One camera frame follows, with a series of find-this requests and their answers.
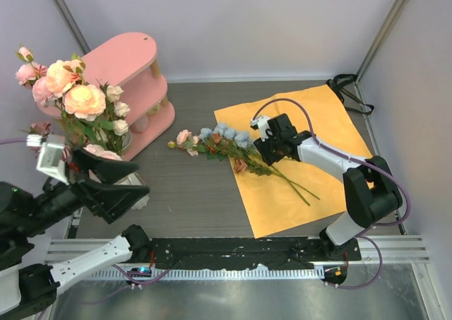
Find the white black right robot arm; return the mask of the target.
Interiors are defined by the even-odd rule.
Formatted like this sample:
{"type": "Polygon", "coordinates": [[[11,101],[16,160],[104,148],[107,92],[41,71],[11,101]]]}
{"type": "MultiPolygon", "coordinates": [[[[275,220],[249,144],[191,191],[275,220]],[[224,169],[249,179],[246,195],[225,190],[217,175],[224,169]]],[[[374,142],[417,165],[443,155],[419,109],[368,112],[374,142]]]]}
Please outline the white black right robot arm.
{"type": "Polygon", "coordinates": [[[383,158],[356,157],[324,143],[313,131],[298,132],[286,114],[255,117],[250,125],[260,133],[254,145],[267,165],[290,158],[343,184],[346,211],[319,234],[325,259],[338,258],[353,238],[402,206],[400,190],[383,158]]]}

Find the orange yellow wrapping paper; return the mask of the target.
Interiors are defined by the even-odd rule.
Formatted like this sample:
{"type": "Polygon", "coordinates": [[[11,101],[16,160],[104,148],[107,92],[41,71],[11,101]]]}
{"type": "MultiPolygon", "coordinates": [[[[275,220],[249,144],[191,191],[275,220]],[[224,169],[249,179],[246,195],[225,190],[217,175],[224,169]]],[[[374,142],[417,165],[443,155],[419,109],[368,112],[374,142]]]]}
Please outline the orange yellow wrapping paper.
{"type": "MultiPolygon", "coordinates": [[[[331,146],[365,158],[372,156],[342,102],[327,85],[278,93],[214,112],[218,122],[249,132],[251,139],[260,136],[250,127],[254,115],[273,118],[283,113],[298,131],[312,126],[316,135],[331,146]]],[[[310,226],[306,235],[317,235],[345,211],[343,184],[336,178],[293,160],[274,165],[282,177],[258,176],[250,171],[234,176],[256,238],[300,225],[310,226]]]]}

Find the pink rose flower stem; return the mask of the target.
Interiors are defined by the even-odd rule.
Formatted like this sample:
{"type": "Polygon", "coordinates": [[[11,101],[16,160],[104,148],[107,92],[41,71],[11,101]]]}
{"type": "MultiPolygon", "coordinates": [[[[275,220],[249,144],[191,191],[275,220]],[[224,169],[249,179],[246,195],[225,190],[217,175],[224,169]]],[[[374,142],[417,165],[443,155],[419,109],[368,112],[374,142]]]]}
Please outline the pink rose flower stem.
{"type": "Polygon", "coordinates": [[[24,46],[16,52],[23,65],[16,71],[18,84],[31,89],[33,100],[42,106],[62,99],[66,86],[71,84],[71,74],[59,60],[50,67],[35,61],[33,53],[24,46]]]}

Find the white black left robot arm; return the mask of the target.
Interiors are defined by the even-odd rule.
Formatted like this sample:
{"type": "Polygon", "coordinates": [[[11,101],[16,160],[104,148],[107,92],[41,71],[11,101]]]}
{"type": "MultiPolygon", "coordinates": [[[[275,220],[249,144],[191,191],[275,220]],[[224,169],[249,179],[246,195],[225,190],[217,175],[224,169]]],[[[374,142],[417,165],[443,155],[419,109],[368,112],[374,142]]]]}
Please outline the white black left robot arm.
{"type": "Polygon", "coordinates": [[[43,234],[79,208],[111,224],[122,217],[150,189],[124,185],[120,180],[139,166],[110,160],[82,148],[73,151],[71,162],[60,162],[57,184],[46,182],[39,196],[1,183],[1,318],[24,319],[44,311],[57,296],[105,266],[134,261],[150,255],[149,238],[131,225],[102,247],[53,265],[36,263],[22,267],[22,258],[33,249],[29,239],[43,234]]]}

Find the mauve rose flower stem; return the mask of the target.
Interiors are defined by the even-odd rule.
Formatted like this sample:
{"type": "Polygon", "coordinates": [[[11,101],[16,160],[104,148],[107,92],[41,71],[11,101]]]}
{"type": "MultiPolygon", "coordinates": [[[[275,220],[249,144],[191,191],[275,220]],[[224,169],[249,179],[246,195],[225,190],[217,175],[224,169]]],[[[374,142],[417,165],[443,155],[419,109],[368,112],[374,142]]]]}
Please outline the mauve rose flower stem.
{"type": "Polygon", "coordinates": [[[51,126],[52,123],[50,121],[47,122],[37,122],[33,123],[29,126],[29,129],[26,131],[27,136],[25,138],[25,142],[27,143],[28,147],[31,147],[36,154],[39,153],[41,145],[47,141],[48,135],[50,135],[51,132],[51,126]],[[41,137],[40,141],[37,144],[29,144],[29,138],[30,135],[39,135],[41,137]]]}

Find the peach rose flower stem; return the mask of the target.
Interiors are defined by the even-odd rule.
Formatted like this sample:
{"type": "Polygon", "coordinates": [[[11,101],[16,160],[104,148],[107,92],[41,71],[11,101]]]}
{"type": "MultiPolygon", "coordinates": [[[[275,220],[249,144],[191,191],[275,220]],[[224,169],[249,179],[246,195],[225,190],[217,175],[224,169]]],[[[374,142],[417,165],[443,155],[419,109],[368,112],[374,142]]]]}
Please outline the peach rose flower stem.
{"type": "Polygon", "coordinates": [[[129,132],[129,124],[126,118],[131,111],[128,104],[121,101],[124,90],[119,85],[105,83],[100,86],[105,94],[106,108],[102,118],[102,136],[107,149],[121,155],[126,134],[129,132]]]}

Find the large peach peony stem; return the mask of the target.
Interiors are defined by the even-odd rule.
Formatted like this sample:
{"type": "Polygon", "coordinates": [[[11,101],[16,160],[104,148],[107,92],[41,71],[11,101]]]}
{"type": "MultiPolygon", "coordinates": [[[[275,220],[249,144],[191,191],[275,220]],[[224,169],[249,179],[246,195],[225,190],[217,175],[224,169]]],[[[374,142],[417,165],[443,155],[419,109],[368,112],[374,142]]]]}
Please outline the large peach peony stem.
{"type": "Polygon", "coordinates": [[[101,158],[120,160],[122,154],[108,150],[102,139],[106,100],[100,86],[104,84],[89,83],[85,79],[86,65],[80,56],[74,54],[62,62],[63,68],[71,74],[71,84],[66,86],[62,99],[43,107],[57,109],[72,145],[82,146],[101,158]]]}

